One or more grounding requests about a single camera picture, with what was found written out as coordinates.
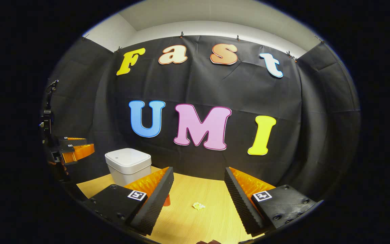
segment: pink letter m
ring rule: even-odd
[[[187,138],[187,131],[192,137],[195,146],[201,143],[201,140],[207,133],[207,141],[204,147],[212,150],[225,150],[226,144],[225,127],[226,120],[231,115],[231,109],[226,107],[214,107],[207,114],[204,121],[198,117],[195,107],[191,104],[178,104],[175,106],[178,112],[178,132],[174,142],[178,145],[187,146],[190,141]]]

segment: wooden table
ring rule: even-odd
[[[160,170],[151,167],[152,172]],[[102,176],[77,186],[87,198],[114,184],[112,176]],[[163,244],[217,240],[222,244],[237,244],[257,237],[246,234],[224,181],[209,180],[174,173],[169,192],[171,205],[163,207],[151,235],[147,238]],[[205,208],[196,210],[199,202]]]

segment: white box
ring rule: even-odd
[[[151,156],[124,148],[105,154],[105,160],[115,184],[125,186],[151,174]]]

